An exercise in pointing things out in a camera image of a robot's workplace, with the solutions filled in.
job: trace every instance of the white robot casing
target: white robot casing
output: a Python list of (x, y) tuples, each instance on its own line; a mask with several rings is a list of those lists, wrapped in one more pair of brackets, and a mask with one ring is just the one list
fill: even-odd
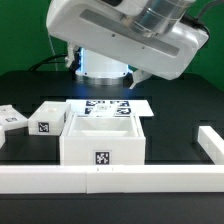
[(53, 0), (47, 28), (52, 36), (69, 43), (168, 80), (177, 78), (208, 35), (181, 22), (166, 34), (138, 35), (121, 20), (124, 15), (138, 15), (146, 2), (123, 0), (112, 7), (101, 0)]

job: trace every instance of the green wall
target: green wall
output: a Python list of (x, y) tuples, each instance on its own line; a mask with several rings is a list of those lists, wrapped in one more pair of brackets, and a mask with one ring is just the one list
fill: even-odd
[[(196, 15), (209, 2), (197, 0), (189, 10)], [(50, 0), (0, 0), (0, 75), (12, 70), (27, 70), (51, 56), (45, 27)], [(211, 39), (194, 58), (186, 72), (196, 73), (224, 90), (224, 4), (211, 9), (202, 18)], [(56, 53), (66, 52), (66, 44), (53, 39)], [(42, 70), (54, 70), (43, 66)]]

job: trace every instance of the black table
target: black table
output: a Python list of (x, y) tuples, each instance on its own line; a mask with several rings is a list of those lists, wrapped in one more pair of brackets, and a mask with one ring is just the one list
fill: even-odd
[[(67, 72), (9, 72), (0, 77), (0, 105), (29, 117), (44, 101), (146, 99), (145, 164), (213, 164), (197, 143), (200, 125), (224, 136), (224, 93), (196, 75), (152, 78), (134, 90), (77, 84)], [(6, 132), (2, 165), (59, 164), (58, 137)], [(2, 223), (223, 223), (223, 193), (0, 195)]]

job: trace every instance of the white foam block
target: white foam block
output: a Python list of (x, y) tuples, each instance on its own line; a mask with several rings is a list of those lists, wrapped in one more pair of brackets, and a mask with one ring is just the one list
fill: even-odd
[(148, 165), (87, 169), (87, 193), (223, 192), (224, 166)]
[(125, 191), (123, 166), (90, 166), (86, 173), (86, 190), (92, 193)]
[(0, 126), (0, 149), (5, 143), (5, 131), (3, 126)]
[(1, 194), (86, 193), (86, 168), (0, 166)]
[(16, 111), (12, 105), (5, 105), (0, 106), (0, 125), (4, 127), (5, 131), (8, 131), (27, 127), (28, 120)]
[(60, 136), (62, 165), (143, 165), (145, 137), (138, 117), (70, 115)]
[(65, 102), (44, 102), (29, 118), (29, 134), (59, 136), (70, 109), (70, 104)]
[(212, 127), (199, 127), (198, 142), (215, 164), (224, 164), (224, 140)]

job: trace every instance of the white cube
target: white cube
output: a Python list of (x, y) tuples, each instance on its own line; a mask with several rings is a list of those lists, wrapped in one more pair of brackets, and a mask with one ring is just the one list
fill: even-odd
[(28, 119), (15, 110), (12, 105), (0, 106), (0, 125), (5, 131), (27, 127)]
[(0, 149), (4, 145), (4, 143), (5, 143), (5, 131), (4, 127), (0, 126)]
[(29, 134), (59, 136), (70, 110), (71, 105), (69, 103), (44, 102), (29, 118)]
[(70, 114), (60, 137), (61, 165), (143, 165), (144, 160), (139, 117)]

